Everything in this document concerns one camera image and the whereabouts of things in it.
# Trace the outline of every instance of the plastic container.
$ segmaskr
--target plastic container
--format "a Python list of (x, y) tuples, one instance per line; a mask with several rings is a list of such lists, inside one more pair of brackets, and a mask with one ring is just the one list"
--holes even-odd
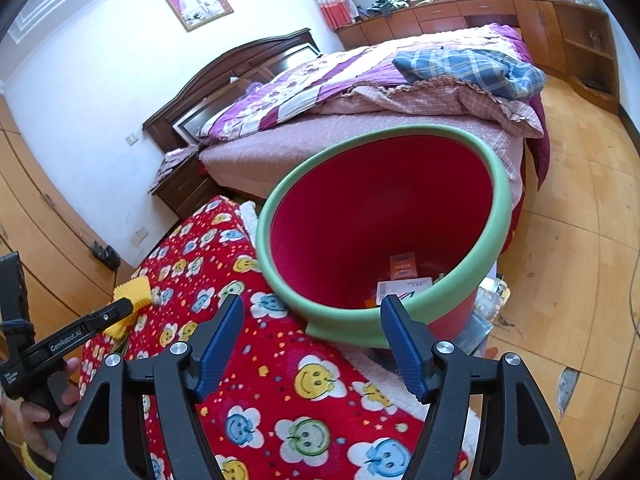
[(403, 303), (453, 339), (502, 249), (510, 203), (502, 163), (477, 137), (436, 125), (373, 132), (280, 182), (260, 215), (258, 259), (309, 335), (388, 348), (380, 309), (364, 301), (389, 279), (389, 256), (413, 251), (418, 276), (447, 275)]

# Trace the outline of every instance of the hand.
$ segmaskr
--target hand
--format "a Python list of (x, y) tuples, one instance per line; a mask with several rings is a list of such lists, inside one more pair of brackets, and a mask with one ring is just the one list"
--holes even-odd
[[(69, 376), (73, 375), (80, 368), (80, 359), (77, 357), (73, 357), (66, 362), (66, 372)], [(67, 389), (62, 394), (62, 402), (67, 406), (71, 406), (77, 403), (80, 400), (80, 391), (78, 387), (74, 384), (69, 384)], [(65, 428), (68, 428), (71, 424), (71, 419), (76, 412), (76, 407), (73, 406), (71, 410), (60, 415), (58, 420), (60, 424)], [(41, 406), (37, 406), (32, 402), (22, 402), (20, 404), (19, 409), (17, 410), (16, 417), (18, 419), (18, 424), (20, 425), (20, 429), (22, 430), (22, 436), (24, 437), (24, 441), (27, 445), (39, 454), (43, 456), (49, 462), (56, 461), (56, 454), (49, 449), (49, 446), (45, 442), (40, 430), (36, 428), (35, 422), (45, 422), (49, 420), (49, 412), (45, 410)]]

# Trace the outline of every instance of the nightstand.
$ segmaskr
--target nightstand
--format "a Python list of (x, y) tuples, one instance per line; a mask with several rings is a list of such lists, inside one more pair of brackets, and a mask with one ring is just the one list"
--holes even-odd
[(184, 220), (222, 191), (198, 159), (198, 153), (193, 153), (172, 168), (152, 194)]

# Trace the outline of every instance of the wooden headboard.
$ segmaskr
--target wooden headboard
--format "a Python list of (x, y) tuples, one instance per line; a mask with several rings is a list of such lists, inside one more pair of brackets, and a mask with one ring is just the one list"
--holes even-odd
[(146, 120), (142, 129), (166, 153), (196, 143), (196, 134), (223, 108), (242, 97), (252, 82), (319, 56), (308, 28), (251, 41), (225, 52), (200, 70), (178, 95)]

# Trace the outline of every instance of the screw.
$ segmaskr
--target screw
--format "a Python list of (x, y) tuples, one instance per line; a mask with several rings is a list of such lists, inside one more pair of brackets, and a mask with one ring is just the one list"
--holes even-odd
[(107, 366), (115, 366), (122, 361), (122, 358), (118, 354), (107, 355), (107, 358), (104, 360), (104, 364)]
[(174, 355), (180, 355), (180, 354), (184, 354), (187, 351), (187, 343), (183, 342), (183, 341), (178, 341), (177, 343), (174, 343), (171, 345), (171, 348), (169, 348), (169, 351), (174, 354)]
[(455, 346), (453, 346), (449, 341), (440, 341), (436, 345), (436, 350), (441, 354), (451, 354), (454, 350)]
[(507, 354), (505, 354), (504, 360), (507, 361), (507, 363), (510, 364), (511, 366), (518, 366), (522, 362), (522, 359), (520, 359), (520, 356), (517, 354), (514, 354), (513, 352), (508, 352)]

